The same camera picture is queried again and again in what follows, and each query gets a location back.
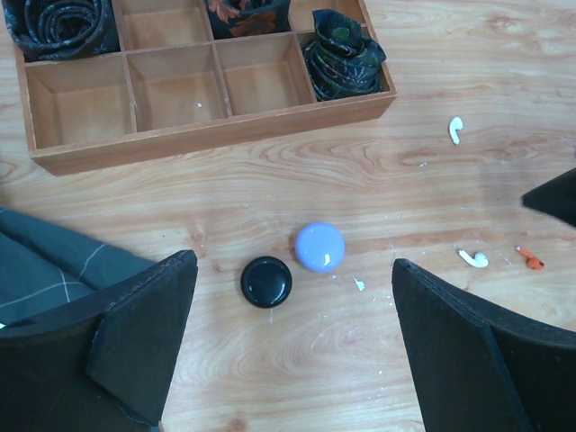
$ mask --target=orange object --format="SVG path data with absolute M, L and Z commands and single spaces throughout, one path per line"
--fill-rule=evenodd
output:
M 532 270 L 542 270 L 544 268 L 544 263 L 532 255 L 530 252 L 525 250 L 523 247 L 518 246 L 516 250 L 520 255 L 526 257 L 526 265 Z

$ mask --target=purple ball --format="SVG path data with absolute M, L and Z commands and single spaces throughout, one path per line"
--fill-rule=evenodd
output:
M 296 238 L 296 256 L 312 272 L 331 272 L 342 262 L 345 253 L 342 234 L 326 222 L 308 225 Z

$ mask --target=wooden compartment organizer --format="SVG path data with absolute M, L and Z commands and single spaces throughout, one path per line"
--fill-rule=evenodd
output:
M 15 48 L 29 153 L 55 175 L 376 119 L 396 97 L 385 63 L 382 93 L 317 102 L 312 89 L 312 11 L 376 39 L 363 0 L 292 0 L 291 31 L 226 40 L 203 0 L 112 5 L 120 52 L 26 63 Z

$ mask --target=black round object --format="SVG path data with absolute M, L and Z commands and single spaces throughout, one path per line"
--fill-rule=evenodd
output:
M 292 290 L 288 266 L 272 256 L 261 256 L 242 272 L 242 293 L 254 306 L 270 309 L 282 304 Z

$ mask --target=gray fabric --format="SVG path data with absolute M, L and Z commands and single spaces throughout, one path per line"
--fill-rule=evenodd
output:
M 0 207 L 0 323 L 73 302 L 155 263 Z

